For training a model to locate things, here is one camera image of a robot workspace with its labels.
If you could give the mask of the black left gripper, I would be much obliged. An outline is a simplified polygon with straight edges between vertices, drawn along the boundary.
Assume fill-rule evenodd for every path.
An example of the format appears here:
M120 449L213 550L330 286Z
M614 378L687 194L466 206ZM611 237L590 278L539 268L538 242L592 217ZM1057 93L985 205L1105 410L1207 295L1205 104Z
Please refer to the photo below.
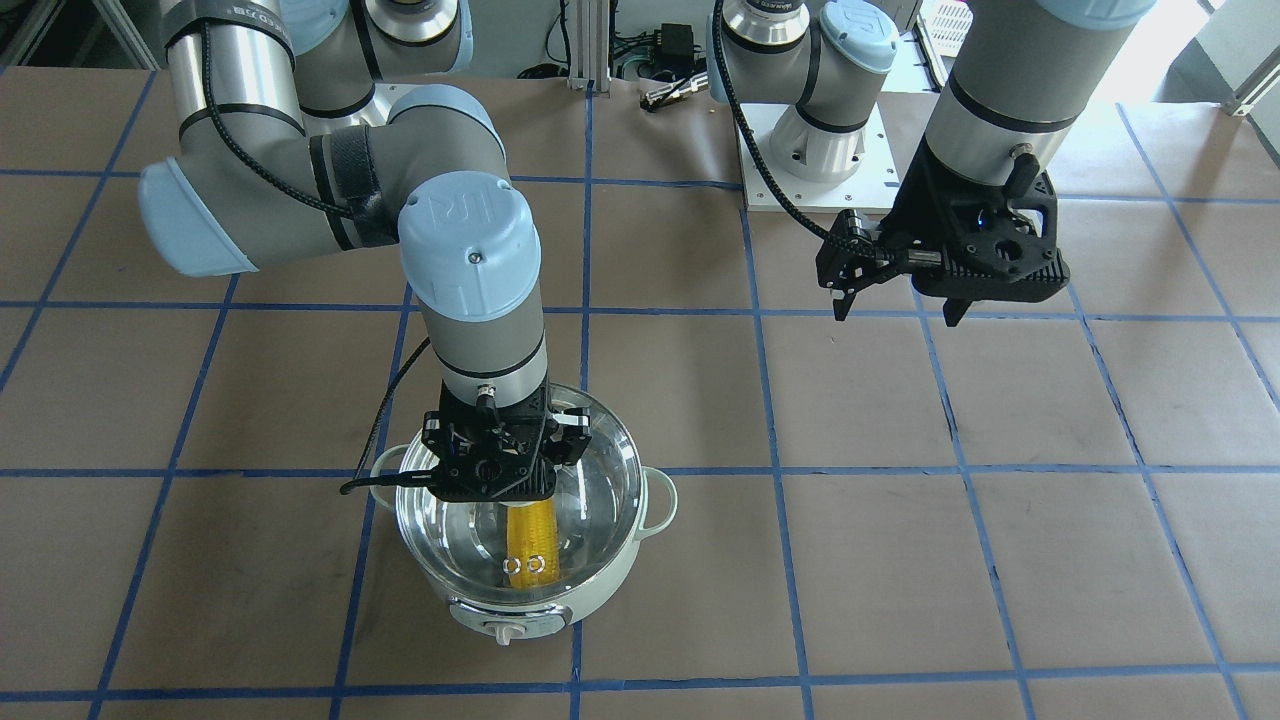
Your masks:
M918 292L945 299L943 323L955 328L975 301L1001 295L991 265L1000 227L997 187L918 155L877 225L855 209L836 215L815 255L817 283L832 296L835 320L845 322L861 291L910 275Z

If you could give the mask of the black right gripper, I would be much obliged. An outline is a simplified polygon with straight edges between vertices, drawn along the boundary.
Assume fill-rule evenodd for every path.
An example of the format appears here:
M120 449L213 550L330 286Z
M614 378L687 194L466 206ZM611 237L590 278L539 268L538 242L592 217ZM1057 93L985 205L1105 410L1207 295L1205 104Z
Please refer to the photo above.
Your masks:
M572 465L590 443L591 410L554 402L552 395L558 388L538 387L502 407L486 392L466 402L443 388L440 407L424 416L422 442L442 459L539 457L550 466Z

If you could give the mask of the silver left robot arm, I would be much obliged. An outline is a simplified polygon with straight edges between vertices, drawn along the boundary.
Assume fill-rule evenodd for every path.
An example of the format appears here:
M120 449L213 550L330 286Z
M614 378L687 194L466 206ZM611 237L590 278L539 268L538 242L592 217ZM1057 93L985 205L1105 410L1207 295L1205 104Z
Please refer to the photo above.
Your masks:
M943 300L947 325L978 301L1038 304L1065 290L1059 204L1047 165L1148 1L973 1L973 20L893 205L868 229L851 209L829 229L780 170L851 176L899 46L868 1L718 1L708 23L710 92L730 105L753 165L797 224L822 240L815 279L844 320L856 295L910 275Z

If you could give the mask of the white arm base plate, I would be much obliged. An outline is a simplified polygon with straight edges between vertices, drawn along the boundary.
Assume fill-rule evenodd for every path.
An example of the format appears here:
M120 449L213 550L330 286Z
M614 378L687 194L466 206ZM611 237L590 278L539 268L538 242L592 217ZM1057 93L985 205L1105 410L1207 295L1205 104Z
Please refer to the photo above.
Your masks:
M796 208L870 214L892 208L900 181L878 106L851 133L810 126L794 106L745 104L742 111L767 169Z

